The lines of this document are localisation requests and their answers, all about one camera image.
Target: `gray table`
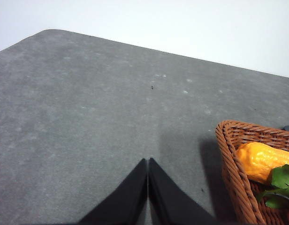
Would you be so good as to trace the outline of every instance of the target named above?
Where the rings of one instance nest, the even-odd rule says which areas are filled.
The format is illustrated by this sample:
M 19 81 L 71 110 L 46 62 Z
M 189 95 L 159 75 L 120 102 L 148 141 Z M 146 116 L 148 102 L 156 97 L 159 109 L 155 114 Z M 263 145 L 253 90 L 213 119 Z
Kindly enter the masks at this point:
M 225 119 L 289 125 L 289 78 L 62 30 L 29 37 L 0 52 L 0 225 L 76 222 L 149 157 L 233 221 L 214 134 Z

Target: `wicker basket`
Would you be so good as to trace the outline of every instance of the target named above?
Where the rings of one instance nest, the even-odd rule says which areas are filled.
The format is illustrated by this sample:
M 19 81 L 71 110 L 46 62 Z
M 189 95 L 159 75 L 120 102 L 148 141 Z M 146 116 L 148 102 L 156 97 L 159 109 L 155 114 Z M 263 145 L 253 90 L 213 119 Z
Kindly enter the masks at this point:
M 257 203 L 253 193 L 261 192 L 265 187 L 248 180 L 235 152 L 240 144 L 247 142 L 261 142 L 289 151 L 289 131 L 225 120 L 217 126 L 216 135 L 223 159 L 223 179 L 238 221 L 247 224 L 288 225 L 286 210 L 270 209 L 264 200 Z

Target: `green leaf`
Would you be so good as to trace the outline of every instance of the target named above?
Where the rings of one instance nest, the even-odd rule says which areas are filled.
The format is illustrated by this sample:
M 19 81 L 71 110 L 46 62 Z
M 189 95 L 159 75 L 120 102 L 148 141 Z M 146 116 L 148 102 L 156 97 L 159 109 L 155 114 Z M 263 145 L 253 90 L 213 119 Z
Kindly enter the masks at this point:
M 260 202 L 261 199 L 264 197 L 264 196 L 269 196 L 269 195 L 276 195 L 276 194 L 284 194 L 285 192 L 285 189 L 283 188 L 279 188 L 279 189 L 274 189 L 274 190 L 269 190 L 269 191 L 264 191 L 264 192 L 261 192 L 259 193 L 257 196 L 256 196 L 256 200 L 257 202 Z
M 277 188 L 289 187 L 289 165 L 274 168 L 272 170 L 272 186 Z
M 289 208 L 289 188 L 264 191 L 256 196 L 257 201 L 260 202 L 264 196 L 268 197 L 266 206 L 270 208 Z
M 289 200 L 273 195 L 266 201 L 266 206 L 272 209 L 289 208 Z

